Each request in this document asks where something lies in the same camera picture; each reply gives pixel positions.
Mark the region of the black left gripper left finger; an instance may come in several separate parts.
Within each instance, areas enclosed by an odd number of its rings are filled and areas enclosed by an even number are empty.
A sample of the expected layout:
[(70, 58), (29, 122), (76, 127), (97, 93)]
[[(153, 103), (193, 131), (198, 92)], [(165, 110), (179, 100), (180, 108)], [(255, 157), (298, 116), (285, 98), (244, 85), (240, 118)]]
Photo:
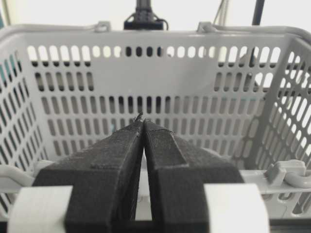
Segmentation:
[(135, 218), (143, 151), (141, 121), (41, 169), (20, 190), (9, 233), (109, 233)]

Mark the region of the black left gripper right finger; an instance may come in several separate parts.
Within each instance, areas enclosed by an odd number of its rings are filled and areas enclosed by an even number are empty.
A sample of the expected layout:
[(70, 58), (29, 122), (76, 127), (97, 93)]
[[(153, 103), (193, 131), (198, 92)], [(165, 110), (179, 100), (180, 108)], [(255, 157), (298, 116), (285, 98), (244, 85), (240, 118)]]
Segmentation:
[(144, 121), (152, 219), (166, 233), (267, 233), (255, 184), (227, 159)]

